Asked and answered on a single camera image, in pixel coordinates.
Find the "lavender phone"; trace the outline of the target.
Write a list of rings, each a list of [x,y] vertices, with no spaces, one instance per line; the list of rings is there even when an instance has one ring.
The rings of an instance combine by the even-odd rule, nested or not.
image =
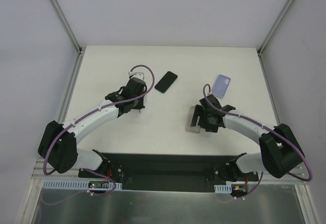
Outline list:
[[[230,84],[231,78],[224,76],[224,75],[218,75],[214,85],[211,89],[211,93],[218,98],[224,98],[226,91],[228,89],[228,86]]]

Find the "teal smartphone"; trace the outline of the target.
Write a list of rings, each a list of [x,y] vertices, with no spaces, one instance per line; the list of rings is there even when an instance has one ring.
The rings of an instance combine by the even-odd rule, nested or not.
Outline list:
[[[165,93],[170,86],[176,81],[178,75],[168,71],[154,86],[154,88],[159,91],[160,93]]]

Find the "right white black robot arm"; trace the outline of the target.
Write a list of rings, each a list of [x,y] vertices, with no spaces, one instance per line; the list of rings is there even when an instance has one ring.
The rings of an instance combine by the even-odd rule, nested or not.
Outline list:
[[[247,173],[268,172],[275,178],[282,178],[303,162],[304,154],[292,130],[286,124],[265,125],[241,114],[231,105],[221,106],[209,95],[194,107],[189,128],[218,132],[219,128],[230,129],[251,139],[259,145],[260,153],[241,153],[219,170],[221,177],[239,181]]]

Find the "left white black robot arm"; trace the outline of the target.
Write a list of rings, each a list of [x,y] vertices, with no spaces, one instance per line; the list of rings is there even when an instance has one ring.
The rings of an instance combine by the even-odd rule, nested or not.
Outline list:
[[[51,121],[47,124],[41,139],[38,154],[50,164],[54,171],[62,174],[71,168],[89,169],[97,178],[107,174],[107,159],[97,150],[83,150],[78,144],[103,124],[115,120],[133,109],[144,106],[143,95],[146,83],[136,77],[127,85],[105,96],[94,109],[64,123]]]

